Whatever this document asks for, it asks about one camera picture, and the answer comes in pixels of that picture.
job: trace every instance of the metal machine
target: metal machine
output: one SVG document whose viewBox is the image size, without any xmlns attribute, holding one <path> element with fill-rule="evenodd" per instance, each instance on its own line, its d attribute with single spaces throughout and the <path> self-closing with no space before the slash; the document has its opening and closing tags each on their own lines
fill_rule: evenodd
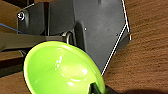
<svg viewBox="0 0 168 94">
<path fill-rule="evenodd" d="M 0 34 L 0 51 L 61 41 L 85 51 L 103 75 L 111 56 L 130 41 L 123 0 L 39 2 L 18 13 L 18 34 Z"/>
</svg>

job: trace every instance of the screw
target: screw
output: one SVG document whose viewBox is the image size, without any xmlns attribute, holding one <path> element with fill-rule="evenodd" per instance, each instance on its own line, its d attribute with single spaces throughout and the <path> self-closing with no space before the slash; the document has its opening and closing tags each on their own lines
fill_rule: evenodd
<svg viewBox="0 0 168 94">
<path fill-rule="evenodd" d="M 23 21 L 24 18 L 25 18 L 25 14 L 24 14 L 23 12 L 19 12 L 19 13 L 17 14 L 17 17 L 19 18 L 19 20 Z"/>
<path fill-rule="evenodd" d="M 118 34 L 116 33 L 116 36 L 118 36 Z"/>
</svg>

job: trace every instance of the metal plate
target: metal plate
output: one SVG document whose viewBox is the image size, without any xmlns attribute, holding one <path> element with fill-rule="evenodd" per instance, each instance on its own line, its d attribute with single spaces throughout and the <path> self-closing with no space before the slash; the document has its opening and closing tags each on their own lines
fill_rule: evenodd
<svg viewBox="0 0 168 94">
<path fill-rule="evenodd" d="M 75 21 L 83 26 L 84 50 L 103 72 L 126 20 L 122 0 L 74 0 Z"/>
</svg>

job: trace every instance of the green bowl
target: green bowl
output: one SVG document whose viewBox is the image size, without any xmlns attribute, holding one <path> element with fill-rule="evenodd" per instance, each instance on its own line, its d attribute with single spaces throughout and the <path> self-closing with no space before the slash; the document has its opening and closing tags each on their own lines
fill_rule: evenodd
<svg viewBox="0 0 168 94">
<path fill-rule="evenodd" d="M 32 94 L 88 94 L 91 83 L 105 93 L 93 60 L 79 48 L 58 41 L 38 44 L 24 61 L 24 77 Z"/>
</svg>

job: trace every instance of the black machine part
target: black machine part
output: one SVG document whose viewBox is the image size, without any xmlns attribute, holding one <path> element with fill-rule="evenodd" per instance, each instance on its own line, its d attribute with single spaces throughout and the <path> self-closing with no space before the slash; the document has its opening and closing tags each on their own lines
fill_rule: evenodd
<svg viewBox="0 0 168 94">
<path fill-rule="evenodd" d="M 71 31 L 72 44 L 84 50 L 102 74 L 114 52 L 130 40 L 123 0 L 40 2 L 21 12 L 25 19 L 18 20 L 20 31 L 45 36 Z"/>
</svg>

